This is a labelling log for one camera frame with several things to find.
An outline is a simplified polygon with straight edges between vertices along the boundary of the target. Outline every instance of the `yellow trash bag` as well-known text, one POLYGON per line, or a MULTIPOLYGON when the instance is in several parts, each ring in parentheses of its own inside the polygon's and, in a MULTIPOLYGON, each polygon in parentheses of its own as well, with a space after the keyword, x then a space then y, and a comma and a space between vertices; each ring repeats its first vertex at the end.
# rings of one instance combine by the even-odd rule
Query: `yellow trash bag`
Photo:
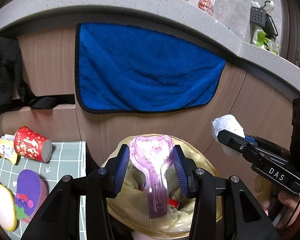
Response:
MULTIPOLYGON (((116 157, 121 145, 129 145, 130 141, 135 137, 136 136, 130 136, 122 140, 119 143, 117 149, 109 156, 108 159, 116 157)), ((197 167, 204 168, 212 175, 218 176, 216 169, 196 148, 181 139, 175 138, 173 136, 170 137, 173 139, 173 142, 175 144, 179 144, 181 146, 187 158, 191 158, 194 160, 197 167)), ((174 198, 180 200, 180 202, 187 201, 184 195, 181 193, 174 167, 172 166, 170 168, 167 170, 166 175, 168 191, 173 192, 171 192, 169 195, 173 195, 174 198)), ((173 207, 171 208, 172 223, 170 225, 153 227, 150 224, 149 219, 147 192, 139 190, 139 185, 134 178, 136 172, 140 171, 136 170, 130 160, 126 175, 124 177, 121 192, 115 199, 107 199, 109 214, 111 214, 114 218, 130 227, 131 229, 152 238, 176 239, 189 236, 195 199, 191 199, 180 210, 177 210, 173 207)), ((221 217, 221 198, 217 197, 217 221, 220 220, 221 217)))

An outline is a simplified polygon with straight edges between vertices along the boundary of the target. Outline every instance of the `plastic-wrapped bottle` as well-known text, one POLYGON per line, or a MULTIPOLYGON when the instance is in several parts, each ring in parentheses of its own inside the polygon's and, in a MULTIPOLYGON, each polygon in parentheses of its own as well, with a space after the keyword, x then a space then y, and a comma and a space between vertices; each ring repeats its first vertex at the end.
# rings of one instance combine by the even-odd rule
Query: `plastic-wrapped bottle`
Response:
POLYGON ((212 0, 198 0, 197 7, 213 17, 212 0))

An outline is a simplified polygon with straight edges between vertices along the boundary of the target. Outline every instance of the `blue towel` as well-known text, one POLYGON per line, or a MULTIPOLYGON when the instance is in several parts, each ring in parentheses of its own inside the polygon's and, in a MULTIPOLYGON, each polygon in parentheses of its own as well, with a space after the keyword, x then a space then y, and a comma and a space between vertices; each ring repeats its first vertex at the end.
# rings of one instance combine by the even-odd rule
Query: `blue towel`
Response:
POLYGON ((77 27, 76 93, 91 113, 164 112, 208 103, 225 60, 188 41, 139 27, 77 27))

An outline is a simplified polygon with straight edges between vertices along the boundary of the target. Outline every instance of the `gray grid tablecloth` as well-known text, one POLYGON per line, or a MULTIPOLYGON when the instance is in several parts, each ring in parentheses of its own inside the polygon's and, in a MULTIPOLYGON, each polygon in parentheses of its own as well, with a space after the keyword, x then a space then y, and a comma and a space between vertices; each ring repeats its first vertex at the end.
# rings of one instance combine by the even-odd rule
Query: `gray grid tablecloth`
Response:
MULTIPOLYGON (((73 178, 86 176, 86 142, 56 142, 52 143, 53 152, 47 163, 24 158, 23 156, 12 165, 9 160, 0 158, 0 183, 5 185, 15 195, 17 190, 17 179, 24 169, 35 171, 46 182, 48 192, 64 175, 73 178)), ((80 240, 86 240, 85 222, 85 196, 80 200, 80 240)), ((20 240, 27 223, 20 222, 14 232, 8 232, 12 240, 20 240)))

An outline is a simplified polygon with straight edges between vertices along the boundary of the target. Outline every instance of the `red sleeve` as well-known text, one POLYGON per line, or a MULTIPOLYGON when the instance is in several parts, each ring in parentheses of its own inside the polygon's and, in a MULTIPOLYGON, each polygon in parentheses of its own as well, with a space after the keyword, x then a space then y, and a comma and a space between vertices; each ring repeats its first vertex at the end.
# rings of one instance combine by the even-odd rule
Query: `red sleeve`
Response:
POLYGON ((289 227, 280 230, 279 235, 281 240, 289 240, 291 239, 295 233, 298 231, 300 227, 300 213, 296 219, 296 221, 289 227))

